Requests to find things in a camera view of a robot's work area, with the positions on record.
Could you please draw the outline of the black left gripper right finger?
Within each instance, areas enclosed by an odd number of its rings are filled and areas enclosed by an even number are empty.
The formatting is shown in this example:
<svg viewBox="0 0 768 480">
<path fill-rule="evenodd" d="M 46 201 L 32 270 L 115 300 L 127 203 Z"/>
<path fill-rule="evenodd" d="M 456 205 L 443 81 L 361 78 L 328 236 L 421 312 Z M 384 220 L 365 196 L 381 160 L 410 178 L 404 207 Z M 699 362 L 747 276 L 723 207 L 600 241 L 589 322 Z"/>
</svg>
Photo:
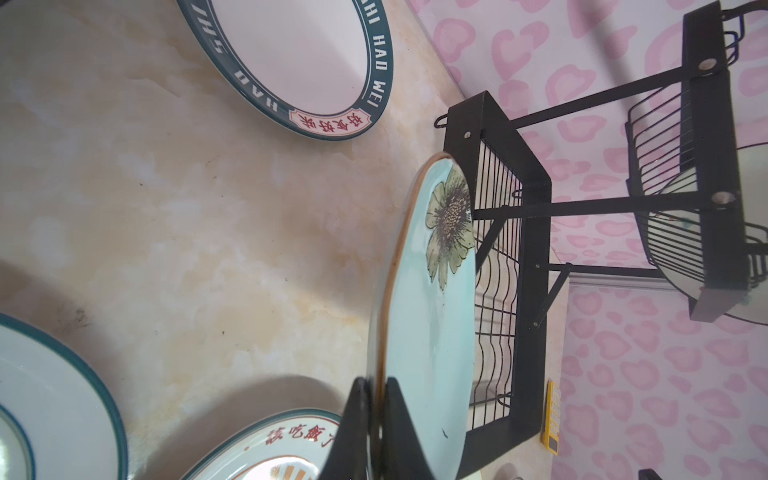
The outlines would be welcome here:
<svg viewBox="0 0 768 480">
<path fill-rule="evenodd" d="M 389 377 L 383 405 L 383 479 L 433 479 L 398 381 Z"/>
</svg>

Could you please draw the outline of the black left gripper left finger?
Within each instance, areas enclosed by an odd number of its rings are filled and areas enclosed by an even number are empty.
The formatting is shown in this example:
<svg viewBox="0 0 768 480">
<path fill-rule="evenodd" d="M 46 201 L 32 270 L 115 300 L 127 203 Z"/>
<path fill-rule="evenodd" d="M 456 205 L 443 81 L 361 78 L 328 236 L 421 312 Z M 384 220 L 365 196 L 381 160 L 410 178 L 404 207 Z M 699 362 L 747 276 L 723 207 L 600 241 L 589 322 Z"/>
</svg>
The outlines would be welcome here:
<svg viewBox="0 0 768 480">
<path fill-rule="evenodd" d="M 341 417 L 319 480 L 365 480 L 368 478 L 368 447 L 371 416 L 369 382 L 356 378 Z"/>
</svg>

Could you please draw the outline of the light blue flower plate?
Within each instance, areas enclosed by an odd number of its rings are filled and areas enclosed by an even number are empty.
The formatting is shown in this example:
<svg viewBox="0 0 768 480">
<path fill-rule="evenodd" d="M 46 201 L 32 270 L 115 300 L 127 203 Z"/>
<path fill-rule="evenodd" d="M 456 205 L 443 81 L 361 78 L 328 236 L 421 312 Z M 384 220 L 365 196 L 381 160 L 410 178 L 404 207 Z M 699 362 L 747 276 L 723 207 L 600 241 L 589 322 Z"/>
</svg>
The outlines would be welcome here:
<svg viewBox="0 0 768 480">
<path fill-rule="evenodd" d="M 469 185 L 447 153 L 418 171 L 372 310 L 370 452 L 383 465 L 384 402 L 396 380 L 428 476 L 454 479 L 473 382 L 476 260 Z"/>
</svg>

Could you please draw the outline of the white floral speckled plate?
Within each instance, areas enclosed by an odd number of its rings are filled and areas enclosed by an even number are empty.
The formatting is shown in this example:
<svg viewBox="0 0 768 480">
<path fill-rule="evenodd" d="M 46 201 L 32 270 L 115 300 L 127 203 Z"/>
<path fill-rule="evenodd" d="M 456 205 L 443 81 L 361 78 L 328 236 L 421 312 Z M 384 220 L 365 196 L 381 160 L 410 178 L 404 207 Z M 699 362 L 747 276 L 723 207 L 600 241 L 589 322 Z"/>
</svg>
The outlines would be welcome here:
<svg viewBox="0 0 768 480">
<path fill-rule="evenodd" d="M 734 191 L 710 210 L 650 213 L 639 222 L 649 260 L 689 300 L 693 321 L 767 323 L 767 145 L 742 147 Z"/>
</svg>

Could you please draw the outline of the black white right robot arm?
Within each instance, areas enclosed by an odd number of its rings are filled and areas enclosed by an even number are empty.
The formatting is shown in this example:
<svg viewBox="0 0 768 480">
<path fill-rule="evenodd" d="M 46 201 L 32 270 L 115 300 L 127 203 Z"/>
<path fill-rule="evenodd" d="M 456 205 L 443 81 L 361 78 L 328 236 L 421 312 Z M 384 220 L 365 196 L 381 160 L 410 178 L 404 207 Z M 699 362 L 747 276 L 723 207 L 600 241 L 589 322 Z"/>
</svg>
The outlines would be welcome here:
<svg viewBox="0 0 768 480">
<path fill-rule="evenodd" d="M 648 468 L 638 471 L 638 480 L 662 480 L 662 478 L 655 470 Z"/>
</svg>

